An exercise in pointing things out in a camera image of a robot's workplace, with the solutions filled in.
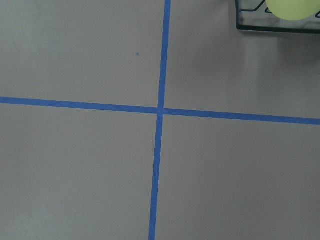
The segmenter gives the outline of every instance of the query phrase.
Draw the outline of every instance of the yellow ball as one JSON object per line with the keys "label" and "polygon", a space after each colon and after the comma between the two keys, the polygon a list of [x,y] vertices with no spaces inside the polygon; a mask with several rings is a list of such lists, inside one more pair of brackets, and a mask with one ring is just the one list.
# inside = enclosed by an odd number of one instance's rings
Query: yellow ball
{"label": "yellow ball", "polygon": [[320,11],[320,0],[266,0],[270,11],[280,19],[301,20]]}

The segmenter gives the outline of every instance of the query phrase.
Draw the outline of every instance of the horizontal blue line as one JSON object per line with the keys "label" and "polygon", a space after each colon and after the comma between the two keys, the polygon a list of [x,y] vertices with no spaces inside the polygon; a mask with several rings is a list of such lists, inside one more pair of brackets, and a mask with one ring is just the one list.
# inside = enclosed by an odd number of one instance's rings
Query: horizontal blue line
{"label": "horizontal blue line", "polygon": [[171,108],[165,108],[164,114],[175,115],[175,116],[212,118],[212,119],[234,119],[234,120],[248,120],[248,121],[288,123],[288,124],[320,125],[320,119],[290,117],[290,116],[257,115],[257,114],[243,114],[243,113],[218,112],[218,111],[183,110],[183,109],[171,109]]}
{"label": "horizontal blue line", "polygon": [[70,109],[89,109],[89,110],[103,110],[115,112],[129,112],[129,113],[143,113],[143,114],[157,114],[156,107],[147,106],[127,106],[127,105],[112,105],[102,103],[88,103],[88,102],[74,102],[74,101],[55,101],[16,97],[0,97],[0,104],[16,104],[16,105],[30,105],[30,106],[44,106],[56,108],[70,108]]}

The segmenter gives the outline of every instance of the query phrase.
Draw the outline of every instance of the black wire rack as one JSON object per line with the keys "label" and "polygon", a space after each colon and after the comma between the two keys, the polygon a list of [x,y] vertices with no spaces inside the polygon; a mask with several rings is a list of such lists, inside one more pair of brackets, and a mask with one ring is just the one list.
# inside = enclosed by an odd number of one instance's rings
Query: black wire rack
{"label": "black wire rack", "polygon": [[320,12],[307,19],[287,21],[274,16],[266,0],[235,0],[235,8],[238,30],[320,34]]}

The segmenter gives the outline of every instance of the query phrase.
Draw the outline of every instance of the floor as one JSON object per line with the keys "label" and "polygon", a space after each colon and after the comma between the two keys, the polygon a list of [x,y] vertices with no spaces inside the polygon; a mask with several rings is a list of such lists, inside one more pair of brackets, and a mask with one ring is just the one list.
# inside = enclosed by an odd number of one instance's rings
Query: floor
{"label": "floor", "polygon": [[233,0],[0,2],[0,240],[318,240],[320,45]]}

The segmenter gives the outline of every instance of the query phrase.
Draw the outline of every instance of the gray surface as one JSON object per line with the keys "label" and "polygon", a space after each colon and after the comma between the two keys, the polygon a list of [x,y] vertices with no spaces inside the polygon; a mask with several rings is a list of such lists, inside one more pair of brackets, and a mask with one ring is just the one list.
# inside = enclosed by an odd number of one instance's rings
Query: gray surface
{"label": "gray surface", "polygon": [[234,0],[174,0],[165,106],[320,118],[319,40],[239,32]]}
{"label": "gray surface", "polygon": [[166,116],[157,240],[320,239],[320,128]]}
{"label": "gray surface", "polygon": [[163,12],[162,0],[2,0],[0,96],[156,106]]}
{"label": "gray surface", "polygon": [[1,240],[148,239],[155,115],[0,112]]}

